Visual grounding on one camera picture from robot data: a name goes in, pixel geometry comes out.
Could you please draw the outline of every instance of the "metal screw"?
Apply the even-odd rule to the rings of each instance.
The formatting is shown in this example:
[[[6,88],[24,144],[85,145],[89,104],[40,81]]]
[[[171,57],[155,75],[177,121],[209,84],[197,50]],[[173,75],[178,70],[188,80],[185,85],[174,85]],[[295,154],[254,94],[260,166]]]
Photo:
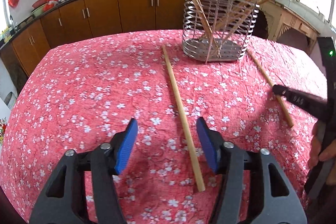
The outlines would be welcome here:
[[[69,149],[65,152],[65,156],[71,157],[75,154],[75,151],[73,149]]]
[[[100,148],[101,148],[101,149],[104,149],[104,150],[106,150],[106,149],[110,149],[110,148],[111,148],[111,145],[110,145],[109,143],[102,143],[102,144],[100,145]]]
[[[267,148],[261,148],[260,149],[260,152],[263,154],[263,155],[269,155],[269,151]]]
[[[224,142],[224,147],[226,148],[233,148],[235,145],[231,142]]]

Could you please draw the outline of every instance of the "finger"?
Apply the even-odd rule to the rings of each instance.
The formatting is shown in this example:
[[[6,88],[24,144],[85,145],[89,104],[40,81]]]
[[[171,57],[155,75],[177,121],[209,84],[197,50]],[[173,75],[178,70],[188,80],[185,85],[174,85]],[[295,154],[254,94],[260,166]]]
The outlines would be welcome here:
[[[309,169],[313,169],[317,164],[319,163],[319,157],[310,157],[310,159],[308,160],[308,168]]]
[[[334,158],[336,156],[336,140],[334,140],[331,145],[329,145],[321,154],[320,161],[326,161]]]
[[[309,153],[310,157],[312,157],[312,156],[318,157],[319,153],[321,152],[321,143],[317,139],[316,136],[314,136],[311,139],[310,146],[311,146],[310,153]]]
[[[311,134],[313,136],[315,136],[317,134],[317,128],[318,128],[318,126],[317,126],[317,122],[316,122],[313,126],[313,129],[311,130]]]
[[[336,163],[334,164],[333,168],[330,171],[330,174],[328,175],[327,185],[336,185]]]

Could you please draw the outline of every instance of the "wooden cabinet door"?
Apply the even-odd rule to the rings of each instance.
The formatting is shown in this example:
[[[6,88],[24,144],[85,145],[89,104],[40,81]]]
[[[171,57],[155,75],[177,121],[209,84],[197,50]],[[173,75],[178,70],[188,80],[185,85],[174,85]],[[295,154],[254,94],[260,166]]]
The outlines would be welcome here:
[[[59,9],[43,16],[41,18],[41,24],[51,48],[56,48],[68,43]]]
[[[26,74],[30,76],[40,62],[40,58],[29,38],[29,32],[28,29],[26,29],[14,39],[12,44],[23,69],[26,71]]]
[[[123,32],[155,30],[155,0],[118,0]]]
[[[155,0],[156,29],[182,29],[184,0]]]
[[[93,37],[121,33],[118,0],[84,0]]]
[[[69,43],[92,38],[84,0],[76,0],[59,9]]]
[[[50,51],[50,46],[44,34],[41,21],[37,20],[31,26],[29,26],[28,32],[35,47],[36,53],[41,61],[43,57]]]

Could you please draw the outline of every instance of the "metal utensil holder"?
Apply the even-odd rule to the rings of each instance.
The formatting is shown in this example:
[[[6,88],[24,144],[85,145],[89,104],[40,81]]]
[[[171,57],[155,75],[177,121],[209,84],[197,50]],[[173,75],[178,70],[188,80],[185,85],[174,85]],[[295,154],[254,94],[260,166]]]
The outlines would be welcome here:
[[[182,48],[185,54],[205,62],[242,59],[253,32],[259,6],[244,0],[200,1],[212,29],[212,37],[210,39],[207,37],[192,0],[185,0],[182,35]],[[228,37],[239,21],[238,28]]]

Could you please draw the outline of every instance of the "table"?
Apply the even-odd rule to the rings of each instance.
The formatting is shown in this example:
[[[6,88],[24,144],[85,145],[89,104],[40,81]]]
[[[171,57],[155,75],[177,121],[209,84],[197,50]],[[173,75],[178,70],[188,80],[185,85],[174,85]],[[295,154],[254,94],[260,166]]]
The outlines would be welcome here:
[[[206,184],[202,193],[196,191],[162,44],[170,55],[199,156]],[[303,51],[257,37],[251,38],[250,49],[275,83],[326,97],[326,79]],[[292,129],[250,57],[206,66],[182,52],[178,30],[63,45],[44,57],[18,97],[2,148],[0,185],[28,220],[66,150],[93,150],[134,117],[137,140],[127,168],[114,177],[128,223],[207,223],[221,176],[209,169],[197,137],[195,122],[203,116],[212,129],[241,148],[267,147],[302,198],[315,119],[286,104],[295,122]],[[86,191],[90,218],[95,220],[90,185]]]

